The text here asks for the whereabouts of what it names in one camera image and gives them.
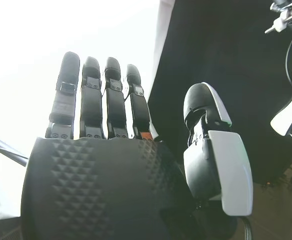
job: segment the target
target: diamond textured pad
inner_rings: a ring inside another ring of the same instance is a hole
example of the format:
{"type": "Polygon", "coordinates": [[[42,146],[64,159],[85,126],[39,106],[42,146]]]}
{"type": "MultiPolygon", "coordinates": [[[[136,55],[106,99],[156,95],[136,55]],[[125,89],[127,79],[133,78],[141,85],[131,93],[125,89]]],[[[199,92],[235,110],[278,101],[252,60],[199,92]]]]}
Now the diamond textured pad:
{"type": "Polygon", "coordinates": [[[193,207],[164,144],[38,138],[23,187],[22,230],[25,240],[165,240],[170,229],[184,231],[193,207]]]}

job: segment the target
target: dark background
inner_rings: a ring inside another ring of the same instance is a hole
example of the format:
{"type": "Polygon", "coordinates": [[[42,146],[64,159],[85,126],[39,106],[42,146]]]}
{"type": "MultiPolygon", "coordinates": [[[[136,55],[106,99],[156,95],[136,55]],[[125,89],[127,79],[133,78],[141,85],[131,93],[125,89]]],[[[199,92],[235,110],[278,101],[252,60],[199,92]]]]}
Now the dark background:
{"type": "Polygon", "coordinates": [[[264,34],[278,17],[271,3],[175,1],[148,105],[157,132],[180,163],[188,138],[184,97],[198,82],[212,85],[223,100],[246,146],[254,182],[274,180],[292,163],[292,138],[270,125],[292,98],[284,65],[292,33],[264,34]]]}

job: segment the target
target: brown floor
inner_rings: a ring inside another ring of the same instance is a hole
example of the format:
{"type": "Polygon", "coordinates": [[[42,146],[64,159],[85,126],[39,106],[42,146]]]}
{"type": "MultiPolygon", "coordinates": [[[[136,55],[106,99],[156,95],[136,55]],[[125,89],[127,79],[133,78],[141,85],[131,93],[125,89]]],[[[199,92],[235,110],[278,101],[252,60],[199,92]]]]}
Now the brown floor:
{"type": "MultiPolygon", "coordinates": [[[[288,169],[285,174],[292,176],[292,170],[288,169]]],[[[291,187],[283,182],[267,189],[254,184],[253,211],[249,217],[254,240],[292,240],[291,187]]],[[[231,240],[244,239],[244,225],[239,221],[231,240]]]]}

